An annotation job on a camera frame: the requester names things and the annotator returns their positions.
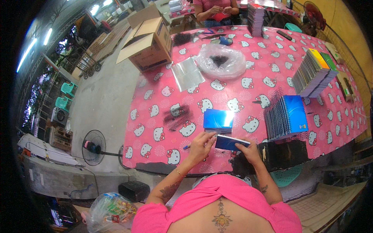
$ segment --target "jeans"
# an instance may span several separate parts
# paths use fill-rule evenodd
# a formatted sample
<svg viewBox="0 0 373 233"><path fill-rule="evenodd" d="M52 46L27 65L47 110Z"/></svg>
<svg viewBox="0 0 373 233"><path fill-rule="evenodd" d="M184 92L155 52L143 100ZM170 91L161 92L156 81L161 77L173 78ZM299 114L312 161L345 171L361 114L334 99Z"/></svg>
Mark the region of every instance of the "jeans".
<svg viewBox="0 0 373 233"><path fill-rule="evenodd" d="M192 186L192 189L193 188L195 188L202 180L204 180L204 179L206 179L206 178L208 178L208 177L210 177L210 176L204 176L204 177L202 177L202 178L200 178L200 179L198 179L198 180L196 180L195 182L194 182L194 184L193 184L193 186ZM248 184L248 185L250 185L251 187L252 187L252 185L251 185L251 179L249 178L249 177L245 177L245 178L243 178L243 179L241 179L241 178L239 178L239 177L237 177L237 176L235 176L237 179L240 179L240 180L243 180L246 184Z"/></svg>
<svg viewBox="0 0 373 233"><path fill-rule="evenodd" d="M215 20L205 20L205 21L203 21L203 23L205 25L205 28L220 27L220 26L231 25L232 24L230 19L224 20L224 21L222 20L220 22L215 21Z"/></svg>

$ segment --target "blue notebook cover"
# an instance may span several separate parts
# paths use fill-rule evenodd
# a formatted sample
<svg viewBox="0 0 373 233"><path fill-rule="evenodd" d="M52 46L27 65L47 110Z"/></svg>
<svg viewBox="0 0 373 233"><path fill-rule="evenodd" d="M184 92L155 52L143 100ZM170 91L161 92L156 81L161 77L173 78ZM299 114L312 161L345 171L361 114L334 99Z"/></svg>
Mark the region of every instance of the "blue notebook cover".
<svg viewBox="0 0 373 233"><path fill-rule="evenodd" d="M248 147L250 145L250 142L218 134L216 144L215 144L215 148L227 149L227 150L230 150L230 151L240 151L234 145L235 143L241 143L245 147Z"/></svg>
<svg viewBox="0 0 373 233"><path fill-rule="evenodd" d="M203 116L203 127L219 132L231 132L233 127L233 111L206 109Z"/></svg>
<svg viewBox="0 0 373 233"><path fill-rule="evenodd" d="M300 95L283 96L289 117L290 133L308 131L302 98Z"/></svg>

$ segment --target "concrete floor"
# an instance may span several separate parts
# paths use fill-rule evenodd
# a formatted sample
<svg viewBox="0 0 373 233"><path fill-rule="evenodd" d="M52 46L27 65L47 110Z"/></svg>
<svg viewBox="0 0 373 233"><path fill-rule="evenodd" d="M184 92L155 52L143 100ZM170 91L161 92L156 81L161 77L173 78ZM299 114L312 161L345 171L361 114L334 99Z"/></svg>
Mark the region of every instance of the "concrete floor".
<svg viewBox="0 0 373 233"><path fill-rule="evenodd" d="M118 153L124 142L127 116L140 74L129 60L115 64L125 40L126 37L114 53L104 60L99 72L79 82L69 114L73 131L73 156L82 157L83 139L93 129L101 131L105 136L107 152ZM118 158L109 155L104 156L97 166L86 166L92 171L123 170Z"/></svg>
<svg viewBox="0 0 373 233"><path fill-rule="evenodd" d="M156 1L156 5L169 20L168 5L159 7L163 2L165 0ZM79 88L70 107L69 115L71 131L73 131L71 153L73 156L80 157L77 160L85 164L90 171L126 173L133 179L148 184L153 189L163 177L134 169L125 170L119 164L117 157L105 155L97 166L89 166L81 159L81 145L90 130L96 129L103 133L107 152L117 153L124 142L126 120L140 74L129 60L115 64L126 38L127 36L124 37L115 52L104 60L99 72L95 72L92 77L87 80L81 79L79 82ZM328 160L329 157L323 157L306 163L299 177L289 186L281 188L284 200L312 192L317 182L322 180L322 173L315 173L311 168L326 164ZM196 178L185 178L176 194L169 201L169 205L172 205L181 194L190 190L195 181Z"/></svg>

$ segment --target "pink top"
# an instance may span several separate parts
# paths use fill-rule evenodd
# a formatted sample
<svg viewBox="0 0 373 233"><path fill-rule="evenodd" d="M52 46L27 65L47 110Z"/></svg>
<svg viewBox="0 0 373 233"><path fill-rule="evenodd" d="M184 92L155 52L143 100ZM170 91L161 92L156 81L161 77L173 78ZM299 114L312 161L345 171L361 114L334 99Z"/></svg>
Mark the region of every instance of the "pink top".
<svg viewBox="0 0 373 233"><path fill-rule="evenodd" d="M221 196L265 218L277 233L302 232L301 222L288 204L279 202L269 205L257 189L226 174L202 180L194 189L181 195L170 211L162 204L143 205L137 211L131 232L166 233L171 223L213 203Z"/></svg>
<svg viewBox="0 0 373 233"><path fill-rule="evenodd" d="M220 6L225 8L227 6L231 6L231 0L193 0L194 5L202 5L203 12L210 10L213 6Z"/></svg>

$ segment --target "black container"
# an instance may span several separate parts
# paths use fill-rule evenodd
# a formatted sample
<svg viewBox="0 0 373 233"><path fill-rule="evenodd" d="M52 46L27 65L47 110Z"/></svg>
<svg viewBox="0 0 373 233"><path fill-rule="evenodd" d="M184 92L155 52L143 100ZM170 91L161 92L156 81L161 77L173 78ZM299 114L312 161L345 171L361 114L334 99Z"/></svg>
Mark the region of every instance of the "black container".
<svg viewBox="0 0 373 233"><path fill-rule="evenodd" d="M140 181L130 181L118 185L118 193L132 202L139 202L148 197L150 187Z"/></svg>

